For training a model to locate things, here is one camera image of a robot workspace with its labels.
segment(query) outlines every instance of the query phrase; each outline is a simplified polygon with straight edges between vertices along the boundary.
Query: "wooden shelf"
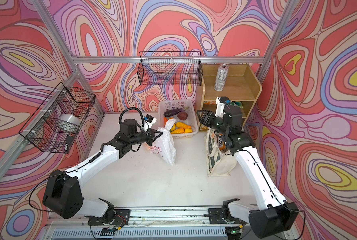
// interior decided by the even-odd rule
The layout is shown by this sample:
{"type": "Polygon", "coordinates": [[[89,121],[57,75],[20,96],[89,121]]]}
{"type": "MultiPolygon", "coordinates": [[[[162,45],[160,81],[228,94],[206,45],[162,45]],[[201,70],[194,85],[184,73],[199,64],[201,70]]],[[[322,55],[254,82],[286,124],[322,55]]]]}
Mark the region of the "wooden shelf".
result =
{"type": "Polygon", "coordinates": [[[195,111],[202,109],[215,112],[216,105],[205,104],[205,102],[214,102],[217,97],[226,96],[231,101],[238,101],[243,105],[241,112],[243,113],[244,125],[261,93],[262,86],[250,66],[238,64],[229,65],[224,89],[216,91],[214,86],[218,67],[218,65],[213,64],[202,65],[203,78],[201,86],[196,88],[195,111]]]}
{"type": "MultiPolygon", "coordinates": [[[[216,112],[216,104],[203,104],[203,110],[211,110],[212,112],[216,112]]],[[[249,111],[249,109],[243,109],[241,108],[241,113],[243,114],[243,118],[246,118],[247,115],[245,114],[246,111],[249,111]]]]}
{"type": "Polygon", "coordinates": [[[204,76],[204,101],[215,101],[220,96],[227,96],[231,101],[254,101],[256,99],[243,76],[228,76],[222,91],[215,90],[215,81],[216,76],[204,76]]]}

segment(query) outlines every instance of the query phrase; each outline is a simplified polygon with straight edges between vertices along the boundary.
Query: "colorful patterned wall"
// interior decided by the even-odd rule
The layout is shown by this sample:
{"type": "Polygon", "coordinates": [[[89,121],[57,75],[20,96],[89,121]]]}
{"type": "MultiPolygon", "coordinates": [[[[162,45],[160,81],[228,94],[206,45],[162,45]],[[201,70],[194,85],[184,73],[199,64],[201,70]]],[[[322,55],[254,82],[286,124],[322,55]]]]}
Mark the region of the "colorful patterned wall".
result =
{"type": "Polygon", "coordinates": [[[47,3],[76,56],[139,56],[139,51],[166,49],[263,56],[285,5],[280,0],[47,3]]]}
{"type": "MultiPolygon", "coordinates": [[[[139,51],[157,50],[263,56],[285,5],[280,0],[47,3],[77,56],[139,56],[139,51]]],[[[105,112],[128,107],[157,111],[162,100],[195,99],[195,86],[140,86],[138,64],[89,63],[80,68],[105,112]]]]}
{"type": "MultiPolygon", "coordinates": [[[[0,1],[0,157],[51,90],[70,75],[60,50],[30,0],[0,1]]],[[[34,239],[48,214],[32,209],[32,188],[53,170],[80,162],[98,124],[90,112],[69,154],[42,153],[28,145],[0,181],[0,239],[34,239]]],[[[41,203],[45,183],[32,196],[41,203]]]]}
{"type": "Polygon", "coordinates": [[[248,128],[303,239],[357,239],[357,0],[301,0],[262,85],[248,128]]]}

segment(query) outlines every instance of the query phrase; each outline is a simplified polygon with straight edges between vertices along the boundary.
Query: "plastic bag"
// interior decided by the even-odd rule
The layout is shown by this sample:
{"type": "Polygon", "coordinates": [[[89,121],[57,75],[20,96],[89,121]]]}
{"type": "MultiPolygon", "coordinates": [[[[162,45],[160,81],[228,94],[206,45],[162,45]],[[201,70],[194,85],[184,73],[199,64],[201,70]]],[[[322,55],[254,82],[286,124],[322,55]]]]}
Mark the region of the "plastic bag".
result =
{"type": "Polygon", "coordinates": [[[162,157],[162,159],[169,165],[173,165],[176,159],[175,144],[173,142],[173,137],[169,132],[175,122],[176,119],[172,118],[166,122],[165,127],[157,128],[157,131],[162,132],[162,135],[156,139],[152,146],[145,143],[145,146],[150,153],[160,155],[160,157],[162,157]]]}

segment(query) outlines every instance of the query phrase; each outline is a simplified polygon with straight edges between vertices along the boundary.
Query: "plastic basket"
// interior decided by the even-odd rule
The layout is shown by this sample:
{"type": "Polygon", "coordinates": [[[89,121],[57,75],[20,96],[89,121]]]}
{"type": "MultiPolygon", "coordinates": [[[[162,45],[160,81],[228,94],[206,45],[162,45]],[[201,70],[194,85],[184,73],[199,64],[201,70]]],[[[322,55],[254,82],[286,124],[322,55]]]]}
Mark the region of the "plastic basket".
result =
{"type": "Polygon", "coordinates": [[[184,108],[184,107],[189,107],[185,112],[188,114],[188,118],[183,121],[180,120],[177,115],[174,115],[169,118],[175,118],[176,121],[183,122],[189,126],[192,127],[192,131],[190,133],[180,133],[180,134],[172,134],[173,138],[188,138],[192,137],[195,135],[198,131],[199,128],[197,126],[197,121],[196,121],[196,114],[195,114],[195,109],[193,108],[193,103],[191,100],[167,100],[167,101],[161,101],[158,104],[158,114],[160,115],[160,126],[164,125],[164,112],[176,108],[184,108]]]}

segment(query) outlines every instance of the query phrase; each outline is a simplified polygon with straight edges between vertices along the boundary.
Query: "white bowl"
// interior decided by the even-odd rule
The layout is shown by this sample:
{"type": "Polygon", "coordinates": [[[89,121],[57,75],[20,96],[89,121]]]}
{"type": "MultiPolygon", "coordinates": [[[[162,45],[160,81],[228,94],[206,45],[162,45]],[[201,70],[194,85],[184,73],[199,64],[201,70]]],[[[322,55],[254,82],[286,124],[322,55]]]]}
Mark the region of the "white bowl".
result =
{"type": "Polygon", "coordinates": [[[76,132],[80,127],[81,120],[71,114],[61,114],[56,124],[66,132],[76,132]]]}

